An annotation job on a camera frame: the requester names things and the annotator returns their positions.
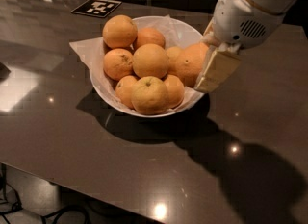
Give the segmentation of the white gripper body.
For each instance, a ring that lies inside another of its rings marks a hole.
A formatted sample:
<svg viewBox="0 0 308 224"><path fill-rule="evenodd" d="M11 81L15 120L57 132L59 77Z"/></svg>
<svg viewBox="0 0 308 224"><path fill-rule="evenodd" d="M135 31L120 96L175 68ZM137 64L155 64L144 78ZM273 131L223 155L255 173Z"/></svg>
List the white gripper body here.
<svg viewBox="0 0 308 224"><path fill-rule="evenodd" d="M251 0L218 0L212 29L220 42L252 48L262 44L282 19L282 14L265 12Z"/></svg>

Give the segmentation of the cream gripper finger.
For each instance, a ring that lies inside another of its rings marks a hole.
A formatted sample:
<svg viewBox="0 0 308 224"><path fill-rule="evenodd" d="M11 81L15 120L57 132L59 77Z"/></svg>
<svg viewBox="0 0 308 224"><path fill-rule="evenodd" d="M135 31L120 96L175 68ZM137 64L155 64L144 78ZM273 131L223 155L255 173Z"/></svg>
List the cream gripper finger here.
<svg viewBox="0 0 308 224"><path fill-rule="evenodd" d="M193 88L203 93L216 90L234 73L240 63L237 54L211 46Z"/></svg>
<svg viewBox="0 0 308 224"><path fill-rule="evenodd" d="M215 46L215 47L220 47L222 45L222 41L219 40L214 33L214 28L213 28L213 20L210 20L208 23L201 41L208 46Z"/></svg>

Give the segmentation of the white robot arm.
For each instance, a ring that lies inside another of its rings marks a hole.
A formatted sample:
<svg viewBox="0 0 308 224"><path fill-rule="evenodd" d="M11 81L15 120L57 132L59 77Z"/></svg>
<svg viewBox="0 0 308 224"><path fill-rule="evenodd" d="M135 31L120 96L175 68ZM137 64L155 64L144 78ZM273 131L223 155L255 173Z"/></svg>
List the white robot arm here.
<svg viewBox="0 0 308 224"><path fill-rule="evenodd" d="M239 51L262 44L297 0L218 0L203 33L209 50L194 89L217 89L240 65Z"/></svg>

